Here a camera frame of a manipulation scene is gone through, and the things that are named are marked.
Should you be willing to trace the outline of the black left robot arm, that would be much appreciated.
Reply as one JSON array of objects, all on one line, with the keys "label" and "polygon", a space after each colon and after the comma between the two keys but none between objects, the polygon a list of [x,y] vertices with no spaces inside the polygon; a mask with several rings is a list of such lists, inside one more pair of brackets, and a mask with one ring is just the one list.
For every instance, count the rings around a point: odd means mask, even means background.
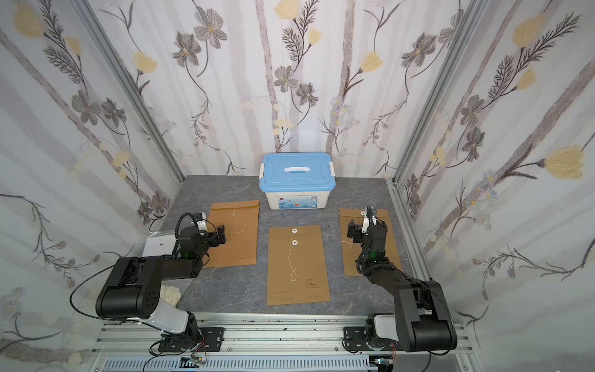
[{"label": "black left robot arm", "polygon": [[161,332],[158,353],[184,353],[202,349],[219,352],[222,327],[201,328],[195,315],[161,298],[164,280],[192,279],[203,268],[203,258],[212,247],[226,242],[224,226],[206,232],[189,226],[174,234],[171,255],[124,257],[117,260],[96,301],[101,318],[134,321]]}]

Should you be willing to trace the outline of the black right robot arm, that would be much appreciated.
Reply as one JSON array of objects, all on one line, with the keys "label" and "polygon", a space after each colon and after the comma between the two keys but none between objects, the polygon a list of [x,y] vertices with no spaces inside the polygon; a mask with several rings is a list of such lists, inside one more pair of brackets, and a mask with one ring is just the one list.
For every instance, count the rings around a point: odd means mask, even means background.
[{"label": "black right robot arm", "polygon": [[455,350],[457,334],[441,285],[405,274],[390,261],[385,249],[388,224],[376,209],[367,206],[361,223],[350,222],[347,236],[361,245],[358,274],[394,299],[393,313],[368,316],[364,327],[367,347],[438,355]]}]

